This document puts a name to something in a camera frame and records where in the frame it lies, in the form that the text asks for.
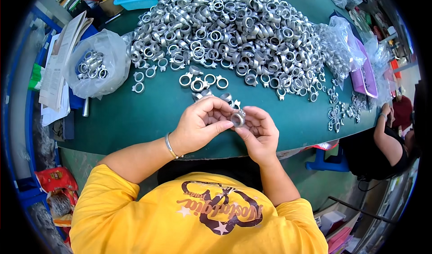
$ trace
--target wire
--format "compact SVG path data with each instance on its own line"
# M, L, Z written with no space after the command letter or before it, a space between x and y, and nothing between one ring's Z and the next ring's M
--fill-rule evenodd
M359 180L359 183L357 184L357 188L360 190L360 191L363 191L363 192L368 192L368 191L370 191L371 189L373 189L374 187L376 187L376 186L378 186L379 184L381 184L383 181L385 181L385 180L387 180L387 179L390 179L390 178L392 178L394 175L389 175L389 176L387 176L386 178L384 178L383 180L381 180L378 184L376 184L375 186L373 186L373 187L371 187L370 189L367 189L367 190L364 190L364 189L361 189L360 188L360 182L361 181L366 181L366 178L365 177L362 177L360 180Z

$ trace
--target bracelet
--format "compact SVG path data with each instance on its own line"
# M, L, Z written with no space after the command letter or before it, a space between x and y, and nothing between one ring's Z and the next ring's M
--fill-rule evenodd
M387 122L387 116L386 116L385 114L383 114L383 113L380 113L380 114L379 114L379 116L381 116L381 115L384 116L385 121Z
M168 150L170 151L170 153L172 154L172 156L173 156L175 159L178 159L179 157L183 157L184 155L182 155L182 156L178 156L178 155L176 155L176 153L174 153L174 151L172 150L171 145L170 145L169 140L168 140L168 136L169 136L170 134L171 134L171 132L168 132L168 133L165 135L165 144L166 144L166 147L168 147Z

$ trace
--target chair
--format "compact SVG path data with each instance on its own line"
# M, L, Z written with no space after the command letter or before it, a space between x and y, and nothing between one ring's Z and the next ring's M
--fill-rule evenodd
M324 159L325 151L317 149L316 157L314 162L306 162L306 169L318 170L318 171L341 171L348 172L348 161L343 154L342 147L339 146L337 155L331 155L327 160Z

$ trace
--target hand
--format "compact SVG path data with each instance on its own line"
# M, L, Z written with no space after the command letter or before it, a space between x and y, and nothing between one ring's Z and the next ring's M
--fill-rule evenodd
M394 118L394 109L393 107L390 107L390 114L389 114L390 122L394 122L396 118Z
M245 141L247 153L260 166L274 163L279 131L272 118L258 107L246 106L243 110L246 113L245 125L236 127L235 132Z
M215 96L205 96L187 107L169 143L177 155L197 151L219 133L233 127L229 118L234 111L227 102Z
M390 113L390 106L388 105L388 103L384 103L384 105L381 108L381 113L385 114L385 115L389 115Z

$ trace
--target green work table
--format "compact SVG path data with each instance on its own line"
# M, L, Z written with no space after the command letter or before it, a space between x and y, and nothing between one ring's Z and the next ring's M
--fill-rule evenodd
M335 9L348 17L345 10L336 7L331 0L286 0L298 11L306 15L311 22L327 23ZM108 24L107 29L119 35L132 31L138 22L138 15L144 10L124 11L122 16ZM328 130L327 113L331 108L329 96L320 91L316 102L309 102L307 96L285 95L279 101L272 88L256 87L245 84L244 79L235 75L233 70L206 69L199 65L205 74L222 75L229 81L225 90L211 86L215 96L229 92L233 99L241 101L241 106L258 106L266 110L279 129L278 151L285 151L310 146L337 138L346 137L366 130L375 125L377 112L363 111L360 122L344 119L345 125L340 132ZM146 89L142 94L132 92L135 84L133 74L136 69L131 66L129 77L124 84L102 100L92 99L90 116L82 117L81 112L75 113L75 139L59 143L59 146L74 150L107 155L135 143L149 142L165 136L173 131L187 106L193 104L190 88L179 84L179 77L185 70L173 72L157 71L153 79L145 79ZM326 68L327 88L331 87L331 72ZM339 100L346 107L351 103L353 85L351 78L345 80L344 90L337 89ZM204 148L185 155L184 159L216 159L247 155L246 147L241 138L233 131L227 130L219 134Z

